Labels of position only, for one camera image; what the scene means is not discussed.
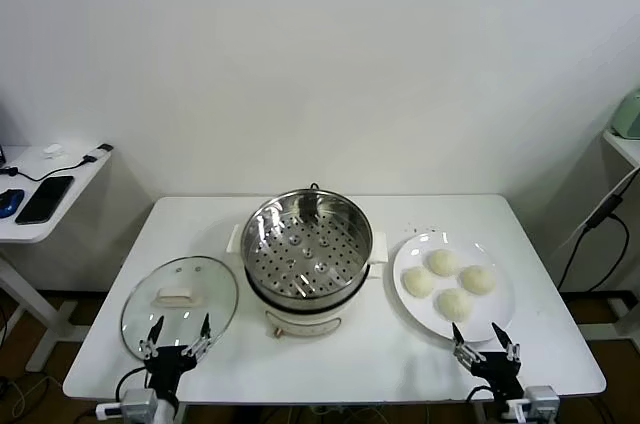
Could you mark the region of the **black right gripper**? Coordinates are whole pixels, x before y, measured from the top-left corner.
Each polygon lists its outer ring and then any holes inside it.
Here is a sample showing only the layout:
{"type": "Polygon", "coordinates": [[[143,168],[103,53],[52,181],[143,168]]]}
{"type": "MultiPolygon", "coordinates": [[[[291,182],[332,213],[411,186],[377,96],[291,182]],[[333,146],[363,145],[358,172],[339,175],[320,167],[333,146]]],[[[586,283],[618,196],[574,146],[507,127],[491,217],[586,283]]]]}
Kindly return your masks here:
{"type": "Polygon", "coordinates": [[[495,322],[491,326],[506,353],[475,351],[465,343],[462,333],[453,322],[454,356],[460,363],[472,363],[471,374],[488,383],[495,400],[522,398],[524,390],[518,380],[521,369],[520,345],[514,343],[507,332],[495,322]]]}

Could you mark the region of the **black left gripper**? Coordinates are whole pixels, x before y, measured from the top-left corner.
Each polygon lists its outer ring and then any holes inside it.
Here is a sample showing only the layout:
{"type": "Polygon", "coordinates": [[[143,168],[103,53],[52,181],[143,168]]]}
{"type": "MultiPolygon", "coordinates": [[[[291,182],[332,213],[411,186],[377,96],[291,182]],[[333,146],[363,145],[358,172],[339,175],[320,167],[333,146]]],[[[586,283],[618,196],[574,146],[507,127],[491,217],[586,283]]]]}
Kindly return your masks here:
{"type": "Polygon", "coordinates": [[[150,374],[149,387],[155,391],[159,400],[178,407],[176,393],[182,375],[193,370],[196,367],[195,357],[203,357],[212,345],[209,314],[203,319],[199,336],[187,348],[184,345],[157,348],[163,324],[164,316],[161,315],[150,328],[147,337],[139,341],[139,350],[150,374]]]}

